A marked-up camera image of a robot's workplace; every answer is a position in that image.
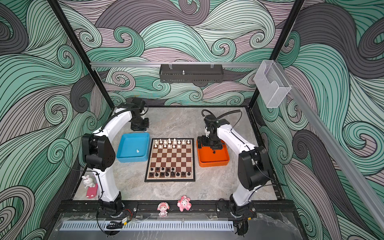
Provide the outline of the aluminium rail right wall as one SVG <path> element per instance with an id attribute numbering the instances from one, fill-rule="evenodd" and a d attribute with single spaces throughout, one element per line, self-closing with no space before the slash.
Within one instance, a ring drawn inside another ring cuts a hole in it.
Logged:
<path id="1" fill-rule="evenodd" d="M 301 92 L 300 84 L 290 78 L 283 66 L 277 62 L 273 62 L 277 68 L 277 72 L 282 75 L 282 82 L 285 86 L 291 88 L 290 94 L 306 116 L 309 123 L 313 126 L 315 132 L 322 140 L 330 156 L 336 161 L 342 172 L 345 174 L 352 187 L 370 212 L 381 230 L 384 229 L 384 203 L 369 184 L 367 179 L 355 166 L 347 152 L 341 146 L 339 141 L 333 136 L 329 128 L 319 117 L 320 104 L 316 102 L 316 96 L 312 88 L 308 94 Z"/>

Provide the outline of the aluminium rail back wall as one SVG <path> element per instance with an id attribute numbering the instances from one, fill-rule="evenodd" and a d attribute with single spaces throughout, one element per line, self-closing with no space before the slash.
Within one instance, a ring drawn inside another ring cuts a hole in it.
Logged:
<path id="1" fill-rule="evenodd" d="M 245 68 L 254 69 L 261 65 L 258 63 L 247 63 L 247 62 L 90 62 L 92 68 L 160 68 L 161 65 L 168 65 L 170 68 L 173 65 L 208 65 L 215 66 L 221 65 L 223 68 Z"/>

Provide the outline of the pink hooded doll figurine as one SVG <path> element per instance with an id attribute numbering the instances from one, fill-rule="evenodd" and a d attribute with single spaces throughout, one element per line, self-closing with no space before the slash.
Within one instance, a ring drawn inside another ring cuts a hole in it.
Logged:
<path id="1" fill-rule="evenodd" d="M 158 205 L 158 208 L 157 210 L 159 211 L 159 216 L 161 218 L 164 218 L 164 217 L 167 217 L 168 216 L 168 210 L 170 209 L 170 206 L 168 203 L 166 202 L 161 202 L 159 205 Z"/>

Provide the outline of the blue plastic tray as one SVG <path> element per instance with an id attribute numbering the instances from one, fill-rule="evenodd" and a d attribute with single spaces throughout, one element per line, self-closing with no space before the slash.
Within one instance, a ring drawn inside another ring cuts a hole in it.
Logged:
<path id="1" fill-rule="evenodd" d="M 150 151 L 149 133 L 123 134 L 116 158 L 121 163 L 146 162 Z"/>

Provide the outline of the black perforated wall shelf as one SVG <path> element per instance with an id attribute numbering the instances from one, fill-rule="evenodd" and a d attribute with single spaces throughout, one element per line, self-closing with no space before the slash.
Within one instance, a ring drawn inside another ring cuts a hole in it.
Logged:
<path id="1" fill-rule="evenodd" d="M 161 65 L 160 80 L 163 83 L 220 83 L 224 79 L 224 69 L 221 65 Z"/>

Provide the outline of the pink flat phone toy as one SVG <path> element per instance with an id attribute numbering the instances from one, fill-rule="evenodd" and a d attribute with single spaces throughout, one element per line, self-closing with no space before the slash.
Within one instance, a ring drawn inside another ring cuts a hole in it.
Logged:
<path id="1" fill-rule="evenodd" d="M 98 184 L 94 184 L 93 187 L 87 188 L 86 198 L 92 199 L 98 196 Z"/>

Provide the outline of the aluminium rail wall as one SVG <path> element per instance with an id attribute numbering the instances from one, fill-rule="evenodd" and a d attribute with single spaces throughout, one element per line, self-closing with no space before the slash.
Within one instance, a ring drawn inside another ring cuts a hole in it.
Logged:
<path id="1" fill-rule="evenodd" d="M 254 69 L 261 65 L 258 63 L 247 63 L 247 62 L 90 62 L 92 68 L 160 68 L 161 65 L 168 65 L 170 68 L 173 65 L 208 65 L 215 66 L 221 65 L 223 68 L 245 68 Z"/>
<path id="2" fill-rule="evenodd" d="M 370 212 L 381 230 L 384 229 L 384 203 L 369 184 L 367 179 L 355 166 L 347 152 L 341 146 L 339 141 L 333 136 L 329 128 L 319 117 L 320 104 L 316 102 L 316 96 L 312 88 L 308 94 L 301 92 L 300 84 L 290 78 L 283 66 L 277 62 L 273 62 L 277 68 L 277 72 L 282 75 L 282 82 L 285 86 L 291 88 L 290 94 L 306 116 L 309 123 L 313 126 L 315 132 L 322 140 L 330 156 L 336 161 L 342 172 L 345 174 L 352 187 Z"/>

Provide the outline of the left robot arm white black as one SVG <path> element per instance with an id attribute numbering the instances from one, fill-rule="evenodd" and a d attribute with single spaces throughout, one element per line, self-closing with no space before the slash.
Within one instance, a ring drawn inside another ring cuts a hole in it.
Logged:
<path id="1" fill-rule="evenodd" d="M 143 99 L 132 98 L 128 103 L 116 106 L 98 130 L 82 136 L 83 159 L 94 174 L 100 192 L 98 203 L 102 210 L 110 211 L 114 216 L 123 212 L 124 204 L 113 173 L 116 152 L 112 141 L 127 123 L 131 124 L 133 131 L 145 132 L 149 127 L 149 119 L 144 117 L 147 110 Z"/>

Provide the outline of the folding chessboard brown cream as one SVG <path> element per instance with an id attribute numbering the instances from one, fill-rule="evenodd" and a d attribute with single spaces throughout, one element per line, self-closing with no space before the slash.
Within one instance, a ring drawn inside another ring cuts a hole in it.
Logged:
<path id="1" fill-rule="evenodd" d="M 195 182 L 194 139 L 152 139 L 145 182 Z"/>

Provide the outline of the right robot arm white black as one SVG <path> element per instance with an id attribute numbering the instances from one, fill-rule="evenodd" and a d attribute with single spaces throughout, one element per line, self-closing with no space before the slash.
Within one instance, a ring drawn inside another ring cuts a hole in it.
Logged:
<path id="1" fill-rule="evenodd" d="M 201 114 L 205 123 L 205 135 L 198 137 L 198 148 L 208 147 L 213 154 L 229 147 L 238 154 L 238 179 L 240 184 L 230 196 L 230 210 L 234 216 L 244 215 L 251 204 L 252 196 L 271 180 L 271 166 L 267 151 L 262 146 L 251 144 L 224 117 L 241 113 L 241 110 L 226 112 L 215 116 L 203 109 Z"/>

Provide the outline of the pink pig plush figurine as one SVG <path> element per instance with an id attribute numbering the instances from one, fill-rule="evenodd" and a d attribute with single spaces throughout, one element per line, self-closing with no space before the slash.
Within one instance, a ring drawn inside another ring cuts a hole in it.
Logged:
<path id="1" fill-rule="evenodd" d="M 180 210 L 180 212 L 183 211 L 189 211 L 192 207 L 191 199 L 188 198 L 186 195 L 183 195 L 181 199 L 178 201 L 177 206 Z"/>

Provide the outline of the clear acrylic wall holder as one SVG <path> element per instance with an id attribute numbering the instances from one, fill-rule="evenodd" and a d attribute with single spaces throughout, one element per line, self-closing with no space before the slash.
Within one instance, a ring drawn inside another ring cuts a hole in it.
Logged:
<path id="1" fill-rule="evenodd" d="M 292 87 L 283 66 L 273 60 L 262 61 L 254 82 L 267 108 L 278 108 Z"/>

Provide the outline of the white bunny figurine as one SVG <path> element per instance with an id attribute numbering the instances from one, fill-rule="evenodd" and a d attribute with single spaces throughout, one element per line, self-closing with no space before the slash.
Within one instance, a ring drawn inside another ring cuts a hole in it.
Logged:
<path id="1" fill-rule="evenodd" d="M 83 180 L 83 184 L 84 184 L 85 189 L 94 188 L 96 186 L 93 179 L 89 175 L 82 176 L 82 180 Z"/>

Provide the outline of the orange plastic tray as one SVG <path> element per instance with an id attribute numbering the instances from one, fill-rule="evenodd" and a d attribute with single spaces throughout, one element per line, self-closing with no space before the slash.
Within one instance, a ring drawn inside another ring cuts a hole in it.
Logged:
<path id="1" fill-rule="evenodd" d="M 222 148 L 215 150 L 206 145 L 206 143 L 206 136 L 197 138 L 199 166 L 202 168 L 226 166 L 230 161 L 226 143 L 221 141 Z"/>

